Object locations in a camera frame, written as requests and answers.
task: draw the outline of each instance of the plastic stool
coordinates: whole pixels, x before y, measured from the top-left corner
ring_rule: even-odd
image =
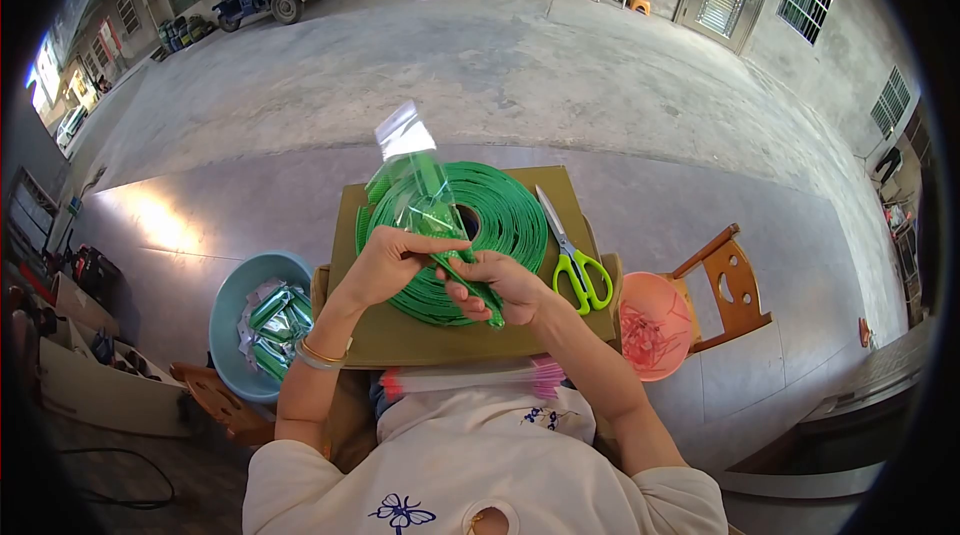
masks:
[[[650,15],[650,0],[627,0],[627,7],[631,12],[636,12],[637,8],[643,8],[644,15]]]

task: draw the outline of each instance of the white shirt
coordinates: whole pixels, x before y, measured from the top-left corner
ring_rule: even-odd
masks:
[[[628,477],[597,452],[580,393],[414,394],[380,418],[380,445],[349,474],[292,440],[249,463],[244,533],[466,533],[496,507],[516,533],[726,533],[720,488],[697,469]]]

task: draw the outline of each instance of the green ribbon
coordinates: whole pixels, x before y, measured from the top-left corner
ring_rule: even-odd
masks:
[[[475,162],[445,164],[450,191],[457,205],[465,205],[480,220],[480,228],[471,248],[493,250],[510,255],[532,273],[544,262],[547,226],[544,209],[537,198],[517,180],[497,168]],[[379,225],[395,226],[397,204],[418,189],[416,175],[408,175],[382,192],[373,212],[361,207],[357,212],[356,253]],[[421,270],[402,291],[390,299],[400,311],[431,325],[469,325],[474,321],[463,315],[434,276],[435,268]]]

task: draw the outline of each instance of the bucket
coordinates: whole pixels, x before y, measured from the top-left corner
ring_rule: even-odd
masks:
[[[295,253],[264,252],[244,260],[220,286],[210,311],[210,356],[223,383],[246,401],[274,403],[281,392],[279,382],[263,371],[252,371],[237,349],[237,323],[247,306],[247,294],[277,277],[303,287],[309,295],[312,276],[313,269]]]

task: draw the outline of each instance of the woman's left hand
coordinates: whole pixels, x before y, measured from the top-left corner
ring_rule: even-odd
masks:
[[[349,310],[363,311],[406,287],[433,262],[429,253],[459,252],[470,246],[470,241],[437,239],[381,225],[331,295],[337,295]]]

